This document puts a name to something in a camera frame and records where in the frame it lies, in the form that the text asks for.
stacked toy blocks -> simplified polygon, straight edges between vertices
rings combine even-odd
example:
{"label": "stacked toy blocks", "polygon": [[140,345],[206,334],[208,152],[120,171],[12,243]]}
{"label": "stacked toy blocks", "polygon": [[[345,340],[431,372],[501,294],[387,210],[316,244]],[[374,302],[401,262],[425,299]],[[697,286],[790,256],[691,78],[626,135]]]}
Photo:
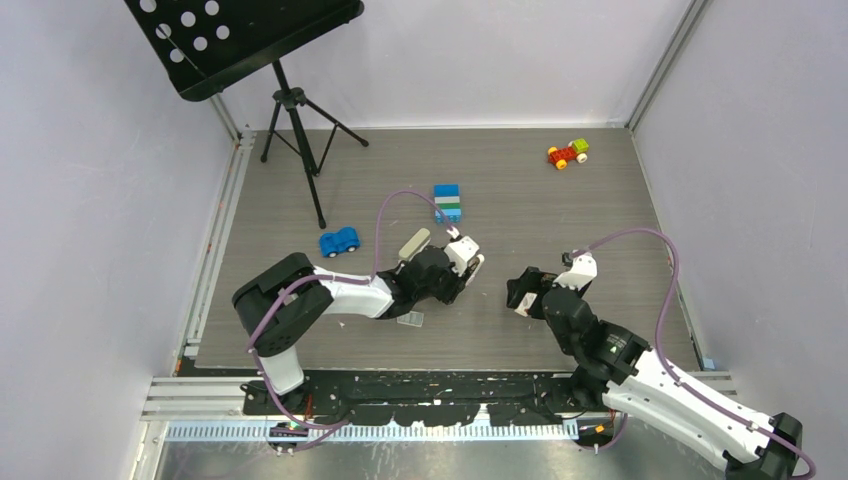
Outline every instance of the stacked toy blocks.
{"label": "stacked toy blocks", "polygon": [[[462,219],[462,210],[459,207],[459,185],[434,185],[433,197],[436,205],[445,212],[445,215],[453,223],[459,223]],[[436,223],[444,223],[445,220],[436,212]]]}

wood grain surface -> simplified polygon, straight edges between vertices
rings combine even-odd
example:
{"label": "wood grain surface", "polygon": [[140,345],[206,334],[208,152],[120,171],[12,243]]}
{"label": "wood grain surface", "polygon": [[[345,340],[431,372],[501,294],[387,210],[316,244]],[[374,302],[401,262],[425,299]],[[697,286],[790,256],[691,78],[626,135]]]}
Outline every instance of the wood grain surface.
{"label": "wood grain surface", "polygon": [[[259,134],[218,277],[198,366],[246,367],[247,333],[231,296],[291,252],[304,252],[336,272],[366,274],[374,255],[376,214],[387,194],[412,188],[427,195],[437,183],[461,189],[463,234],[481,246],[486,262],[476,280],[451,306],[418,304],[421,328],[363,317],[324,316],[298,342],[303,368],[568,370],[543,321],[505,307],[506,281],[532,265],[559,272],[563,251],[585,246],[616,230],[656,227],[656,217],[629,132],[624,129],[365,130],[371,146],[336,135],[327,164],[316,179],[327,231],[350,225],[362,248],[333,259],[321,257],[315,212],[300,159],[275,139],[269,161],[259,154]],[[292,138],[291,132],[283,132]],[[326,131],[309,132],[320,157]],[[550,146],[585,137],[589,161],[557,171],[546,162]],[[411,196],[387,208],[380,268],[397,262],[400,247],[419,228],[433,244],[447,235],[430,207]],[[598,279],[586,295],[601,318],[653,341],[670,272],[658,240],[619,239],[595,252]],[[665,335],[671,360],[697,369],[679,305],[670,311]]]}

music stand tripod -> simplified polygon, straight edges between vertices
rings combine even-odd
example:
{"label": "music stand tripod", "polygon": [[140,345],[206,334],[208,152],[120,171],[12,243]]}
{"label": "music stand tripod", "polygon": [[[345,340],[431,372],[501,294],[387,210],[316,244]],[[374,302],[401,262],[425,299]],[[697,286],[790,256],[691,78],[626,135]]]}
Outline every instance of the music stand tripod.
{"label": "music stand tripod", "polygon": [[[336,130],[341,128],[345,133],[353,137],[363,147],[368,146],[368,140],[355,134],[351,129],[347,128],[343,123],[336,120],[335,117],[324,111],[323,108],[315,105],[312,100],[306,98],[302,88],[290,88],[286,80],[286,75],[283,73],[283,66],[279,60],[275,60],[272,64],[274,74],[277,76],[277,81],[280,83],[280,89],[274,92],[274,113],[271,115],[271,126],[268,127],[268,139],[265,140],[265,148],[262,150],[260,160],[262,163],[268,161],[268,149],[271,148],[271,140],[277,136],[282,140],[294,153],[296,153],[303,161],[303,170],[306,172],[306,180],[309,182],[309,191],[312,193],[312,203],[315,204],[315,213],[318,214],[318,227],[321,229],[327,228],[327,222],[324,220],[324,212],[321,210],[321,200],[318,198],[318,192],[315,190],[315,182],[312,177],[317,177],[321,174],[321,169],[324,168],[324,161],[327,160],[327,152],[330,150],[330,144],[333,143],[333,137],[336,135]],[[321,162],[315,164],[315,157],[312,155],[312,148],[309,146],[309,139],[306,137],[306,131],[303,130],[303,123],[300,121],[300,115],[297,112],[297,107],[307,106],[326,118],[333,124],[333,130],[330,132],[330,138],[327,140],[327,145],[324,147],[324,154],[321,155]],[[277,119],[280,116],[280,109],[285,108],[289,112],[289,117],[292,122],[292,130],[297,141],[297,148],[294,147],[288,140],[277,132]]]}

music stand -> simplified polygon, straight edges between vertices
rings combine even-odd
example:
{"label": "music stand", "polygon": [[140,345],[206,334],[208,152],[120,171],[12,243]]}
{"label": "music stand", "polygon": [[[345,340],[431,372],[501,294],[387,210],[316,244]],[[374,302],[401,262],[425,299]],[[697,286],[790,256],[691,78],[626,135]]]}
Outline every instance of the music stand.
{"label": "music stand", "polygon": [[[313,177],[321,173],[337,129],[367,147],[368,141],[309,100],[301,88],[290,88],[280,58],[362,14],[361,0],[124,0],[179,95],[206,100],[253,72],[272,64],[280,90],[261,160],[276,135],[303,162],[318,226],[326,228]],[[333,129],[316,165],[297,107],[308,106],[332,122]],[[297,148],[276,131],[280,110],[289,113]]]}

blue toy car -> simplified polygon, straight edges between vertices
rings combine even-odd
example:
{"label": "blue toy car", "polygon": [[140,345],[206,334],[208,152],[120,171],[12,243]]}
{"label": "blue toy car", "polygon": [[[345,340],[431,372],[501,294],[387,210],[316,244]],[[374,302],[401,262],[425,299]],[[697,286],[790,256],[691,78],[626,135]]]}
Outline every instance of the blue toy car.
{"label": "blue toy car", "polygon": [[333,258],[343,252],[352,252],[360,247],[359,235],[353,227],[342,227],[336,233],[325,233],[318,240],[321,255]]}

